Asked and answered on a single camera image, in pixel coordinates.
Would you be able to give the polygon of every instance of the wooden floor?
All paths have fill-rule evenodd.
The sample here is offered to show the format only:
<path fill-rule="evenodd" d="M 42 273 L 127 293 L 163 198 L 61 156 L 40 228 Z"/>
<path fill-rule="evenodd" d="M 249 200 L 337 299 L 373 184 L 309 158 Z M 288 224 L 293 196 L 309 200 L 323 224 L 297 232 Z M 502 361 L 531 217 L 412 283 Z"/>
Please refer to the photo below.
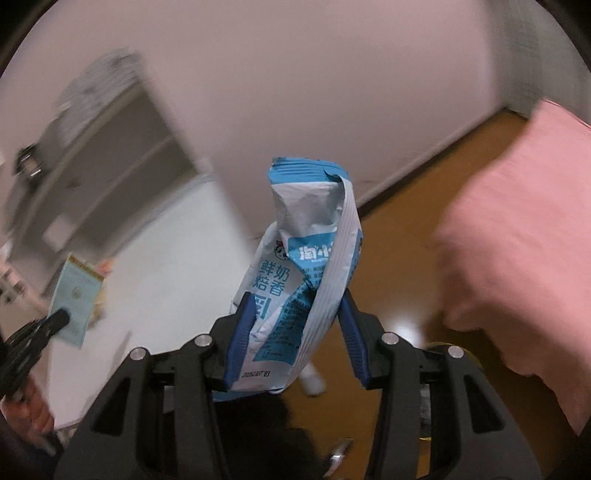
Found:
<path fill-rule="evenodd" d="M 420 346 L 440 341 L 463 346 L 481 361 L 490 382 L 516 418 L 540 462 L 549 472 L 574 434 L 554 394 L 538 378 L 525 378 L 503 366 L 484 334 L 459 333 L 441 322 L 433 233 L 445 207 L 470 176 L 496 159 L 521 132 L 525 121 L 502 112 L 468 135 L 435 166 L 362 221 L 363 252 L 350 285 L 358 307 L 377 315 L 384 328 Z M 353 448 L 338 477 L 362 479 L 368 461 L 379 392 L 361 389 L 353 376 L 338 324 L 314 357 L 327 392 L 307 398 L 298 383 L 284 394 L 293 423 L 306 428 L 325 455 L 341 437 Z M 428 452 L 428 445 L 423 444 Z M 421 455 L 418 476 L 428 472 Z"/>

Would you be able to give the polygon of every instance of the shelf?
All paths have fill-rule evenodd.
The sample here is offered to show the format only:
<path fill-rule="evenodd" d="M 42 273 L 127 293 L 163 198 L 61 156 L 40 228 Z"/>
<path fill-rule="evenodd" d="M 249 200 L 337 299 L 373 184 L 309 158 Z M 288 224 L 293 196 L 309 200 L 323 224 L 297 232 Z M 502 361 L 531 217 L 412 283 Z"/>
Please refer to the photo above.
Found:
<path fill-rule="evenodd" d="M 40 238 L 27 239 L 9 263 L 38 293 L 45 290 L 55 271 L 56 255 Z"/>
<path fill-rule="evenodd" d="M 74 225 L 74 229 L 70 234 L 70 238 L 68 238 L 66 240 L 66 246 L 63 248 L 63 250 L 68 250 L 69 247 L 69 243 L 72 239 L 72 237 L 74 237 L 74 235 L 76 234 L 76 232 L 78 231 L 78 229 L 80 228 L 81 225 L 83 225 L 91 216 L 92 214 L 96 211 L 97 208 L 100 207 L 100 204 L 103 203 L 105 201 L 105 199 L 122 183 L 124 183 L 125 181 L 127 181 L 127 179 L 133 175 L 133 173 L 138 169 L 141 168 L 152 156 L 157 155 L 158 153 L 160 153 L 162 150 L 164 150 L 167 146 L 171 145 L 172 143 L 174 143 L 174 137 L 172 135 L 168 135 L 167 137 L 165 137 L 164 139 L 162 139 L 161 141 L 159 141 L 158 143 L 156 143 L 152 148 L 150 148 L 145 154 L 143 154 L 140 158 L 138 158 L 137 160 L 133 161 L 127 168 L 126 170 L 121 174 L 121 176 L 119 176 L 117 179 L 115 179 L 111 184 L 109 184 L 109 186 L 104 190 L 104 192 L 102 192 L 97 199 L 92 202 L 90 204 L 90 206 L 87 208 L 87 210 L 84 212 L 84 214 L 82 215 L 82 217 L 77 221 L 77 223 Z"/>
<path fill-rule="evenodd" d="M 129 173 L 80 225 L 65 250 L 96 263 L 118 252 L 167 199 L 197 177 L 184 151 L 166 143 Z"/>
<path fill-rule="evenodd" d="M 70 148 L 65 152 L 63 158 L 43 181 L 27 207 L 27 211 L 22 220 L 17 223 L 14 235 L 14 245 L 12 255 L 18 253 L 20 245 L 24 243 L 25 236 L 29 229 L 35 224 L 38 211 L 46 204 L 50 193 L 59 180 L 63 178 L 66 169 L 72 164 L 79 152 L 92 140 L 93 137 L 105 127 L 121 110 L 145 94 L 140 84 L 134 85 L 119 95 L 109 106 L 107 106 L 74 140 Z"/>

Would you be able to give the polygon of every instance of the white wall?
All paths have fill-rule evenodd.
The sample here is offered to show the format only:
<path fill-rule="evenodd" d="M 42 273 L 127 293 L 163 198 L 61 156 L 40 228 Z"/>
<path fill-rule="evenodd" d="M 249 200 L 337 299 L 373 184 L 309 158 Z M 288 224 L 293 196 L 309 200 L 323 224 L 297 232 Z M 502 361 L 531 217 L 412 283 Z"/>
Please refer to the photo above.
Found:
<path fill-rule="evenodd" d="M 486 0 L 60 0 L 0 79 L 0 149 L 33 142 L 95 58 L 134 47 L 260 233 L 273 156 L 337 161 L 360 198 L 496 109 L 488 14 Z"/>

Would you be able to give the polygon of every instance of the pink cushion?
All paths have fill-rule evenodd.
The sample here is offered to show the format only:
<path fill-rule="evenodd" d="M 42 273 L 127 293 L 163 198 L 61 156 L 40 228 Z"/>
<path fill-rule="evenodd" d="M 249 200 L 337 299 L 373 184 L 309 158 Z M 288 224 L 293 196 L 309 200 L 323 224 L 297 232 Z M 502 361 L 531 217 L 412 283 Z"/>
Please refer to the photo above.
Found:
<path fill-rule="evenodd" d="M 482 328 L 511 369 L 554 390 L 580 433 L 591 415 L 590 127 L 540 102 L 435 238 L 448 326 Z"/>

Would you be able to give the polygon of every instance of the metal screw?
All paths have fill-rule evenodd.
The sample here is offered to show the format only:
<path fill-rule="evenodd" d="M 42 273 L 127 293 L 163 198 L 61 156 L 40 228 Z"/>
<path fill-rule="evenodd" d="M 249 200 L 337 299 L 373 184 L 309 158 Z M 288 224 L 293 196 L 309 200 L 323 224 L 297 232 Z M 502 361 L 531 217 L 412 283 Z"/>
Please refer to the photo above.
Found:
<path fill-rule="evenodd" d="M 396 335 L 395 333 L 385 332 L 382 334 L 382 341 L 386 345 L 396 345 L 399 340 L 400 340 L 400 337 L 398 335 Z"/>
<path fill-rule="evenodd" d="M 447 349 L 447 353 L 449 353 L 449 356 L 452 358 L 462 358 L 464 356 L 464 349 L 457 345 L 452 345 Z"/>
<path fill-rule="evenodd" d="M 131 353 L 129 354 L 129 357 L 132 360 L 142 360 L 145 356 L 146 356 L 146 350 L 145 350 L 145 348 L 141 348 L 141 347 L 134 348 L 131 351 Z"/>
<path fill-rule="evenodd" d="M 195 337 L 195 345 L 197 346 L 210 346 L 212 343 L 213 338 L 207 333 L 202 333 L 201 335 Z"/>

